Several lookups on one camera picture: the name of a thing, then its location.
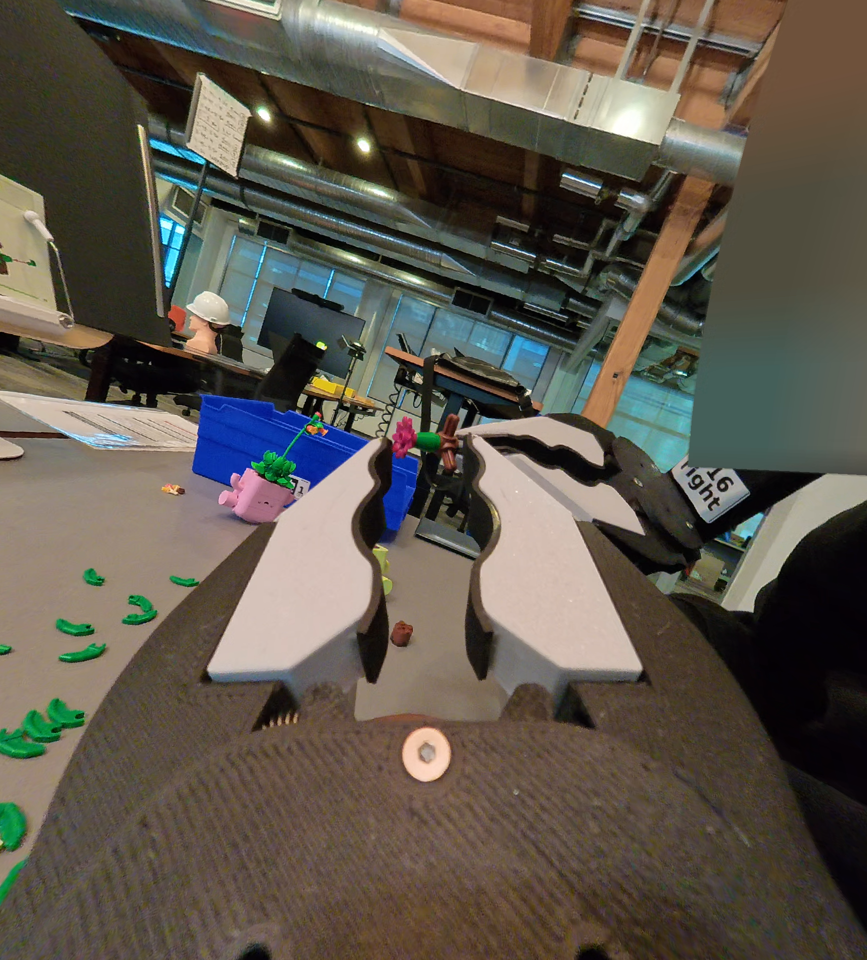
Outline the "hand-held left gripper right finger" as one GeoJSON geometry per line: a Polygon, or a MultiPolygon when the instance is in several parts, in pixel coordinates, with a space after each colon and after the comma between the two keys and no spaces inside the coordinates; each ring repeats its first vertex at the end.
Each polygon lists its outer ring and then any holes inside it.
{"type": "Polygon", "coordinates": [[[465,621],[468,660],[507,694],[559,701],[575,682],[635,683],[643,664],[572,513],[484,438],[463,450],[480,551],[465,621]]]}

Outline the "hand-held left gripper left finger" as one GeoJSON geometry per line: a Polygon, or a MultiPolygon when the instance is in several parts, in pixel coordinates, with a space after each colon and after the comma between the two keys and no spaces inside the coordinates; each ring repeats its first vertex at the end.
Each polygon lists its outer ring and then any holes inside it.
{"type": "Polygon", "coordinates": [[[207,666],[212,682],[375,684],[390,623],[379,560],[392,443],[373,439],[276,521],[207,666]]]}

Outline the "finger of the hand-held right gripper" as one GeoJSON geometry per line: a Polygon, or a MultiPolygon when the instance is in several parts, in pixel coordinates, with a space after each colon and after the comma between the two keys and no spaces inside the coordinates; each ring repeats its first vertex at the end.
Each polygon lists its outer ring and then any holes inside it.
{"type": "Polygon", "coordinates": [[[491,447],[576,520],[646,534],[632,505],[607,483],[605,454],[598,444],[583,443],[579,451],[566,443],[493,443],[491,447]]]}
{"type": "Polygon", "coordinates": [[[480,439],[497,450],[523,453],[538,463],[566,469],[568,465],[603,469],[605,451],[598,437],[551,416],[510,419],[463,428],[457,438],[480,439]]]}

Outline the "person's right forearm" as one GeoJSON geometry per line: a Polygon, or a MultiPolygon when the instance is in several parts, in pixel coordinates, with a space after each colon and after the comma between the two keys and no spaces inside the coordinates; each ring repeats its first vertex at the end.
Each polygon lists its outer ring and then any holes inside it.
{"type": "Polygon", "coordinates": [[[867,500],[806,534],[752,613],[691,594],[671,600],[776,740],[823,738],[867,754],[867,500]]]}

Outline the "black bag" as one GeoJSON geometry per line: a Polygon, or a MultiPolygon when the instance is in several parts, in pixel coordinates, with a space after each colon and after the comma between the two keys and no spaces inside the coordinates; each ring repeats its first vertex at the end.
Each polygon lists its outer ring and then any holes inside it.
{"type": "Polygon", "coordinates": [[[530,389],[525,387],[509,371],[494,366],[488,363],[488,361],[478,357],[462,354],[451,355],[444,352],[436,356],[436,364],[451,371],[460,372],[463,375],[491,383],[499,387],[499,389],[508,390],[517,395],[530,392],[530,389]]]}

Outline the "pink toy pot with plant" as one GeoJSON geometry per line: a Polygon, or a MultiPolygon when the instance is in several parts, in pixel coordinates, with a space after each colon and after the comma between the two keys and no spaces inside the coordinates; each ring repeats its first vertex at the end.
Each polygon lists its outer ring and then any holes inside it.
{"type": "Polygon", "coordinates": [[[243,474],[233,474],[231,488],[219,495],[218,504],[230,508],[244,522],[274,522],[298,498],[296,462],[289,456],[292,448],[303,437],[324,436],[327,432],[322,414],[313,413],[283,453],[266,451],[243,474]]]}

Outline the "black flat panel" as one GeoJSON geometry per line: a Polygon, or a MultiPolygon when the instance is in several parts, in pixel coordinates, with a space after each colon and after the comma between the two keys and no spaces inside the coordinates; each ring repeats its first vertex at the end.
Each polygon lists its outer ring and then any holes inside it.
{"type": "Polygon", "coordinates": [[[416,538],[459,556],[475,560],[480,546],[466,531],[469,496],[461,479],[445,488],[430,486],[420,477],[407,514],[417,519],[416,538]]]}

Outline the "wooden top standing desk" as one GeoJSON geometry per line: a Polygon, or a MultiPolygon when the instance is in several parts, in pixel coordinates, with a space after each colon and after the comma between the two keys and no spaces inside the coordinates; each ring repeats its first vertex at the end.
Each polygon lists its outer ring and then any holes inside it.
{"type": "MultiPolygon", "coordinates": [[[[517,394],[479,380],[459,371],[437,364],[435,353],[422,358],[405,349],[387,347],[385,354],[394,359],[400,369],[395,378],[397,389],[415,391],[421,401],[418,432],[439,433],[449,414],[459,416],[456,433],[475,424],[477,418],[490,421],[523,419],[538,415],[543,406],[534,400],[531,391],[517,394]]],[[[435,489],[445,489],[454,479],[446,474],[440,461],[440,451],[423,452],[420,474],[435,489]]]]}

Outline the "black office chair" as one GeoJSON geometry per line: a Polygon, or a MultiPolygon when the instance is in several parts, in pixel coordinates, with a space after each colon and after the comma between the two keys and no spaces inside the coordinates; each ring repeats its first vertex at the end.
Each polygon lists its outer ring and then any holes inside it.
{"type": "Polygon", "coordinates": [[[281,413],[295,410],[325,353],[323,344],[308,342],[299,333],[294,334],[259,381],[253,400],[271,403],[281,413]]]}

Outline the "long wooden office desk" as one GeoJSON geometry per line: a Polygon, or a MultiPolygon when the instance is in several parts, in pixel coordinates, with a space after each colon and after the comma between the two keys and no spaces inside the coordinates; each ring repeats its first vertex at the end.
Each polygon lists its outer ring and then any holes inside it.
{"type": "Polygon", "coordinates": [[[89,367],[85,400],[109,402],[115,387],[128,395],[121,405],[157,407],[160,398],[186,398],[188,408],[198,408],[192,397],[202,394],[252,399],[266,373],[220,354],[204,354],[175,346],[156,346],[115,336],[95,348],[91,357],[82,351],[89,367]]]}

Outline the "mannequin head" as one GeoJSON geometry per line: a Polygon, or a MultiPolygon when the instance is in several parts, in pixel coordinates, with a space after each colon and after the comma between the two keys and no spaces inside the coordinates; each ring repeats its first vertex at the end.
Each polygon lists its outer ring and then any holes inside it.
{"type": "Polygon", "coordinates": [[[221,334],[227,323],[203,318],[193,311],[187,313],[187,337],[182,349],[187,353],[217,355],[221,334]]]}

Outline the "scatter of green toy leaves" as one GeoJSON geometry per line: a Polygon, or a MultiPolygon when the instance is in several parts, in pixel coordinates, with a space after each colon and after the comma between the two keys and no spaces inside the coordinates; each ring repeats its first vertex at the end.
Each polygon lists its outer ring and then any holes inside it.
{"type": "MultiPolygon", "coordinates": [[[[106,582],[106,578],[93,568],[83,572],[82,580],[92,587],[102,587],[106,582]]],[[[200,585],[200,580],[196,578],[182,578],[175,574],[171,574],[168,580],[185,590],[192,590],[200,585]]],[[[159,616],[159,611],[152,605],[152,601],[142,594],[129,595],[126,603],[135,609],[122,618],[123,626],[144,626],[159,616]]],[[[54,626],[61,635],[74,640],[86,640],[96,633],[95,626],[90,622],[73,622],[62,617],[55,620],[54,626]]],[[[90,663],[105,653],[106,646],[105,643],[93,641],[81,649],[59,654],[58,661],[67,665],[90,663]]],[[[0,656],[11,652],[12,646],[0,643],[0,656]]],[[[47,744],[55,743],[62,738],[65,731],[78,729],[85,723],[84,710],[71,707],[61,698],[52,698],[45,710],[28,711],[18,727],[4,727],[0,730],[0,755],[18,761],[42,757],[47,744]]],[[[4,845],[1,850],[16,851],[23,846],[27,834],[28,818],[24,810],[12,800],[0,801],[0,840],[4,845]]],[[[19,861],[0,884],[0,906],[25,863],[26,861],[19,861]]]]}

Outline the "hanging white paper sign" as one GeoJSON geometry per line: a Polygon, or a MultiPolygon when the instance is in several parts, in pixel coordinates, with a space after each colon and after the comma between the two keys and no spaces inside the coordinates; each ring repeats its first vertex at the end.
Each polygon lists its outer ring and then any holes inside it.
{"type": "Polygon", "coordinates": [[[187,113],[186,147],[232,178],[239,176],[250,109],[197,73],[187,113]]]}

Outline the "dark grey desktop monitor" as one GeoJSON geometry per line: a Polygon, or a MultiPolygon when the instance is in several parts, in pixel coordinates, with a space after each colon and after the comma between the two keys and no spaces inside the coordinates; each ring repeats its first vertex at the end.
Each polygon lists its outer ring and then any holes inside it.
{"type": "Polygon", "coordinates": [[[0,2],[0,174],[42,197],[74,319],[167,346],[147,116],[59,2],[0,2]]]}

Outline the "wooden post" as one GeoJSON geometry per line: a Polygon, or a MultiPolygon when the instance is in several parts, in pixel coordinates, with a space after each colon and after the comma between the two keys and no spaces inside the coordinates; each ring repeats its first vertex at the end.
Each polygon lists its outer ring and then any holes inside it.
{"type": "Polygon", "coordinates": [[[662,223],[616,335],[582,409],[584,418],[608,427],[715,184],[689,175],[662,223]]]}

